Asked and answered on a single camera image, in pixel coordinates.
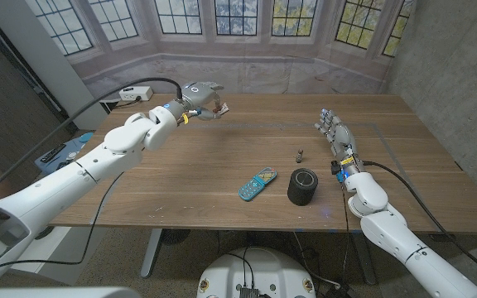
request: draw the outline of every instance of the floor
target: floor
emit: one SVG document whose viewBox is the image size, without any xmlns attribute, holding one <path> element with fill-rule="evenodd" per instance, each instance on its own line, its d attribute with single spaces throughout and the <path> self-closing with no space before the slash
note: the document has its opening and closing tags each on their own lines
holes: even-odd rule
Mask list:
<svg viewBox="0 0 477 298">
<path fill-rule="evenodd" d="M 278 249 L 294 257 L 289 244 L 289 233 L 220 231 L 220 248 L 217 232 L 192 230 L 183 242 L 172 246 L 163 245 L 152 276 L 142 279 L 139 270 L 146 249 L 150 230 L 145 228 L 111 228 L 88 266 L 77 281 L 77 286 L 127 286 L 142 297 L 193 297 L 198 280 L 206 267 L 223 253 L 246 245 L 247 238 L 255 245 Z M 314 248 L 318 258 L 310 255 L 309 267 L 325 278 L 339 281 L 345 255 L 343 233 L 299 233 L 304 247 Z M 439 243 L 427 236 L 422 240 L 460 269 L 477 285 L 477 266 L 460 255 L 451 243 Z M 464 235 L 458 239 L 477 257 L 477 236 Z M 364 284 L 352 243 L 346 265 L 346 280 L 361 297 L 430 297 L 410 276 L 409 272 L 393 257 L 369 245 L 378 284 Z M 0 279 L 0 287 L 63 286 L 30 276 L 6 274 Z M 320 292 L 329 287 L 320 284 Z"/>
</svg>

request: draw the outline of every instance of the table surface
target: table surface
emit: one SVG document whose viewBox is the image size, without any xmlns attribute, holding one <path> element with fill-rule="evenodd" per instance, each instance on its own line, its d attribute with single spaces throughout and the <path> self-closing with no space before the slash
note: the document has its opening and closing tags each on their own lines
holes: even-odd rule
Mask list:
<svg viewBox="0 0 477 298">
<path fill-rule="evenodd" d="M 133 113 L 147 113 L 170 99 L 172 95 L 154 94 L 150 102 L 114 110 L 80 155 Z M 400 97 L 223 94 L 222 101 L 230 108 L 222 119 L 192 118 L 160 150 L 143 152 L 142 163 L 114 186 L 97 225 L 345 231 L 342 191 L 330 173 L 330 146 L 313 127 L 321 109 L 330 108 L 349 125 L 363 160 L 404 176 L 450 232 L 477 233 L 477 187 Z M 300 148 L 303 160 L 297 164 Z M 277 170 L 277 178 L 252 201 L 240 199 L 239 188 L 266 166 Z M 313 170 L 319 184 L 312 201 L 300 207 L 287 198 L 287 187 L 291 173 L 301 167 Z M 436 231 L 400 181 L 377 167 L 366 170 L 412 231 Z M 99 183 L 51 224 L 89 225 L 112 181 Z M 348 212 L 349 229 L 360 230 L 359 219 Z"/>
</svg>

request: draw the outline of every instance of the power outlet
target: power outlet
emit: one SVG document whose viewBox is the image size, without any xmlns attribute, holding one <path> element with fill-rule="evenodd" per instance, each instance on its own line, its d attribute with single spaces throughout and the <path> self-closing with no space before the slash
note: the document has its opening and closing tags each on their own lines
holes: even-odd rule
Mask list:
<svg viewBox="0 0 477 298">
<path fill-rule="evenodd" d="M 123 101 L 134 101 L 137 96 L 141 96 L 142 101 L 147 101 L 153 94 L 152 89 L 147 86 L 127 87 L 119 92 Z"/>
</svg>

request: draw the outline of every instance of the metal table leg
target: metal table leg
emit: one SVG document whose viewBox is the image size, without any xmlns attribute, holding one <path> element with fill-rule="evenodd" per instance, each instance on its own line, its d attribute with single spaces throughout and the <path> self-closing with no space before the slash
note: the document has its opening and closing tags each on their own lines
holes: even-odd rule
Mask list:
<svg viewBox="0 0 477 298">
<path fill-rule="evenodd" d="M 376 285 L 377 277 L 374 274 L 367 239 L 363 233 L 351 233 L 351 235 L 353 237 L 354 246 L 356 247 L 360 268 L 362 268 L 362 273 L 364 274 L 364 281 L 368 285 Z"/>
<path fill-rule="evenodd" d="M 150 240 L 148 240 L 147 252 L 145 259 L 142 261 L 141 277 L 148 278 L 152 274 L 152 269 L 156 263 L 157 254 L 161 246 L 161 231 L 162 228 L 153 228 L 150 233 Z"/>
</svg>

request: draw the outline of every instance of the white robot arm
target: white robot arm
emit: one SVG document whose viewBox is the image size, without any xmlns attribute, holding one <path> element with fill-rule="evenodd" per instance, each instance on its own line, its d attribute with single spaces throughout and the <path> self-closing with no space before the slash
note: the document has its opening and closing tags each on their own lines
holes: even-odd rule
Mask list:
<svg viewBox="0 0 477 298">
<path fill-rule="evenodd" d="M 94 188 L 101 180 L 120 175 L 139 164 L 142 150 L 155 151 L 185 117 L 219 118 L 222 89 L 215 83 L 189 83 L 183 98 L 132 115 L 123 126 L 110 131 L 104 142 L 33 185 L 0 199 L 0 265 L 17 260 L 34 237 L 58 214 Z M 215 113 L 202 106 L 215 102 Z M 0 276 L 10 267 L 0 267 Z"/>
<path fill-rule="evenodd" d="M 388 202 L 388 195 L 365 171 L 352 132 L 331 110 L 322 110 L 316 128 L 326 136 L 341 165 L 351 212 L 361 218 L 367 239 L 400 261 L 434 297 L 474 297 L 477 286 L 432 251 Z"/>
</svg>

